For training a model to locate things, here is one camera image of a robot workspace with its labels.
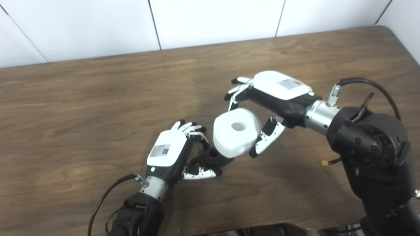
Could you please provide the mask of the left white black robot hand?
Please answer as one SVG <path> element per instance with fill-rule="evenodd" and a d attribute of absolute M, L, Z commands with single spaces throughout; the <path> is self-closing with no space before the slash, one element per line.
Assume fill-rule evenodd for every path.
<path fill-rule="evenodd" d="M 148 155 L 146 176 L 159 178 L 169 187 L 183 179 L 221 176 L 219 168 L 187 164 L 195 143 L 201 143 L 205 151 L 210 148 L 205 132 L 206 127 L 185 120 L 179 120 L 169 130 L 161 132 Z"/>

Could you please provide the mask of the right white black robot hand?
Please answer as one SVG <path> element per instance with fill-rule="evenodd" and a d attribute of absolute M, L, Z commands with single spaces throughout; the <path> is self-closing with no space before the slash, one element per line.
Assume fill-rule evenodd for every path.
<path fill-rule="evenodd" d="M 306 127 L 306 111 L 318 99 L 311 87 L 277 71 L 263 71 L 253 79 L 238 77 L 231 83 L 235 87 L 224 96 L 224 100 L 229 101 L 229 111 L 237 109 L 240 102 L 250 100 L 274 112 L 249 150 L 253 158 L 265 151 L 285 128 Z"/>

